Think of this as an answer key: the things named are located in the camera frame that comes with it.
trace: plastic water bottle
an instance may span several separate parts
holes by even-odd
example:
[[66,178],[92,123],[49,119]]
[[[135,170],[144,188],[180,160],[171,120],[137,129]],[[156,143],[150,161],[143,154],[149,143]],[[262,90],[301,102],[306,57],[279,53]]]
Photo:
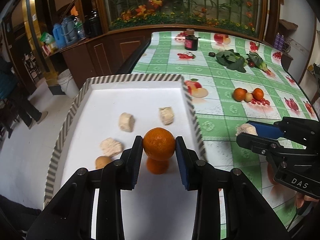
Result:
[[278,49],[278,47],[279,47],[280,37],[281,37],[280,34],[277,33],[276,38],[275,38],[275,41],[274,41],[274,43],[273,43],[273,47],[274,47],[275,49]]
[[284,44],[284,36],[282,35],[279,40],[278,50],[281,51]]
[[75,27],[77,30],[77,34],[79,37],[79,40],[82,40],[85,38],[85,33],[84,33],[84,29],[83,29],[83,24],[82,21],[79,19],[78,16],[75,17]]

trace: tile floor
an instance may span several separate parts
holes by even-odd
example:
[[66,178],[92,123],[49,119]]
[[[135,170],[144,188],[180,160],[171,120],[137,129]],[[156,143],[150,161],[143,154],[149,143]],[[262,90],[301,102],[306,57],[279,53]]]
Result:
[[49,112],[31,130],[20,120],[12,125],[0,147],[0,194],[25,206],[43,209],[44,186],[52,149],[73,99],[53,96],[46,82],[29,98],[39,110]]

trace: white tray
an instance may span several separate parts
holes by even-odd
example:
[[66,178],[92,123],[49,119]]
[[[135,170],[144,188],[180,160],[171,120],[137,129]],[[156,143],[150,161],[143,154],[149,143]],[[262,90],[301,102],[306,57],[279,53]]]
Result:
[[[136,135],[142,137],[154,127],[182,136],[187,148],[204,155],[204,145],[193,106],[176,74],[128,74],[88,79],[75,99],[61,128],[52,154],[44,205],[80,167],[95,169],[95,159],[102,155],[99,144],[112,137],[131,148]],[[164,126],[159,108],[171,106],[175,117]],[[121,131],[121,113],[136,119],[132,133]],[[188,192],[182,185],[175,155],[167,173],[153,175],[146,169],[143,154],[138,182],[133,191],[121,191],[124,235],[136,239],[190,239],[195,219],[197,192]],[[96,190],[92,215],[92,238],[95,239]]]

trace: bottle cap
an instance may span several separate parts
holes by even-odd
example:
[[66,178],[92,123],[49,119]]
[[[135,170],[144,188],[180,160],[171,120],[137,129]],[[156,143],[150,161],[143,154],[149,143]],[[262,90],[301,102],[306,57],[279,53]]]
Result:
[[195,35],[195,30],[194,29],[187,29],[186,34],[187,35]]

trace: blue gripper pad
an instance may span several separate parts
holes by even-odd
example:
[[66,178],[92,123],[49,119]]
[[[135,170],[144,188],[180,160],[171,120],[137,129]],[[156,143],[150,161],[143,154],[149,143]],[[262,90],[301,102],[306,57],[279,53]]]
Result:
[[280,137],[284,137],[284,133],[281,132],[281,130],[278,127],[273,126],[272,124],[254,121],[248,121],[247,123],[253,125],[256,128],[258,136],[266,137],[273,140],[277,140]]

